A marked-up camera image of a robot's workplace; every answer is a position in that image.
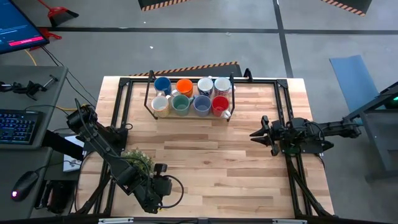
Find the mug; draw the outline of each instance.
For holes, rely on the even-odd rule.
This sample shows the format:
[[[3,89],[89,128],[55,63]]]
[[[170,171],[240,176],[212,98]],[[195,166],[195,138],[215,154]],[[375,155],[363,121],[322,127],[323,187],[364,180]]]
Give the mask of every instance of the mug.
[[[191,105],[193,98],[188,98],[185,95],[178,95],[173,98],[172,106],[175,113],[179,116],[186,116],[189,113],[189,106]]]
[[[173,90],[172,95],[185,95],[191,97],[193,94],[193,83],[189,79],[181,79],[175,84],[176,90]]]
[[[228,119],[231,117],[231,113],[228,111],[229,101],[225,96],[216,96],[211,103],[211,109],[214,116]]]
[[[211,100],[208,96],[200,95],[194,99],[193,107],[198,116],[207,116],[210,112]]]
[[[159,93],[152,100],[152,103],[150,105],[158,117],[165,118],[170,114],[170,100],[170,95],[162,96],[162,93]]]
[[[227,96],[228,94],[232,93],[231,87],[231,81],[225,77],[219,77],[214,82],[216,96]]]
[[[155,80],[155,90],[158,94],[159,92],[164,92],[164,94],[172,94],[172,82],[166,77],[159,77]]]
[[[211,96],[213,93],[214,83],[211,77],[201,78],[198,81],[198,92],[201,95]]]

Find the computer mouse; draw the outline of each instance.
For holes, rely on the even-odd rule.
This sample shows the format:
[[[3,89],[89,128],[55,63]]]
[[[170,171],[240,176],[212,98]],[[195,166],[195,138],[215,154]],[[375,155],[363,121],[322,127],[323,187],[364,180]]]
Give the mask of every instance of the computer mouse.
[[[15,183],[11,192],[11,198],[16,202],[23,201],[29,195],[38,178],[38,173],[34,171],[26,172]]]

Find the concrete floor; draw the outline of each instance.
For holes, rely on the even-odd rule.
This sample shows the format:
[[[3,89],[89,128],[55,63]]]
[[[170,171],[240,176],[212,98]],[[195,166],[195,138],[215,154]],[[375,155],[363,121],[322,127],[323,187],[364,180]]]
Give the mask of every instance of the concrete floor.
[[[15,0],[37,26],[49,26],[37,1]],[[141,12],[136,0],[47,0],[80,17],[64,26],[141,28],[276,29],[272,0],[192,0]],[[359,17],[318,0],[279,0],[285,29],[397,30],[398,1],[373,0]],[[47,48],[86,88],[98,96],[105,75],[238,61],[255,77],[286,77],[278,34],[59,32],[62,40]],[[334,121],[349,113],[330,57],[362,55],[378,90],[397,81],[398,35],[286,35],[295,78],[304,78],[313,118]],[[42,50],[33,51],[39,65],[53,65]],[[0,55],[0,65],[31,65],[25,52]],[[58,105],[74,107],[78,95],[65,85]],[[50,129],[66,127],[56,111]],[[365,134],[330,138],[326,176],[335,213],[343,218],[398,222],[398,182],[369,184],[364,175],[378,170],[377,154]]]

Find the wooden table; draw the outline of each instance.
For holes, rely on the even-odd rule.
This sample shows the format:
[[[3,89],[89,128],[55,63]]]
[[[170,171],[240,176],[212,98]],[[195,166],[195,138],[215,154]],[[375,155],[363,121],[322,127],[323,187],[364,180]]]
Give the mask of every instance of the wooden table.
[[[104,77],[96,107],[98,121],[111,123],[120,77]],[[295,117],[311,119],[303,79],[288,79]],[[185,186],[180,205],[158,214],[145,213],[133,195],[116,186],[112,216],[129,217],[217,217],[217,218],[293,218],[292,199],[285,157],[272,157],[270,148],[250,141],[249,134],[260,127],[262,115],[276,120],[274,89],[265,84],[237,84],[236,109],[230,122],[203,119],[155,120],[143,107],[146,84],[135,83],[129,108],[126,150],[139,149],[155,162],[169,165],[167,174]],[[151,88],[150,97],[155,96]],[[119,110],[120,124],[125,93]],[[92,154],[81,172],[77,205],[80,208],[98,185],[103,160]],[[333,213],[325,171],[319,158],[304,154],[303,163],[309,189],[324,208]],[[173,182],[171,205],[180,196]],[[103,197],[104,208],[108,189]],[[304,211],[299,190],[300,208]]]

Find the computer monitor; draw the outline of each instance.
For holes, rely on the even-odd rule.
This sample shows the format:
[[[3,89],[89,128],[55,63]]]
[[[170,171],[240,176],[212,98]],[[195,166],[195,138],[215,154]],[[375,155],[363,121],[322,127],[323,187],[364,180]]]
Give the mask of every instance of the computer monitor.
[[[0,0],[0,54],[45,45],[48,42],[11,0]]]

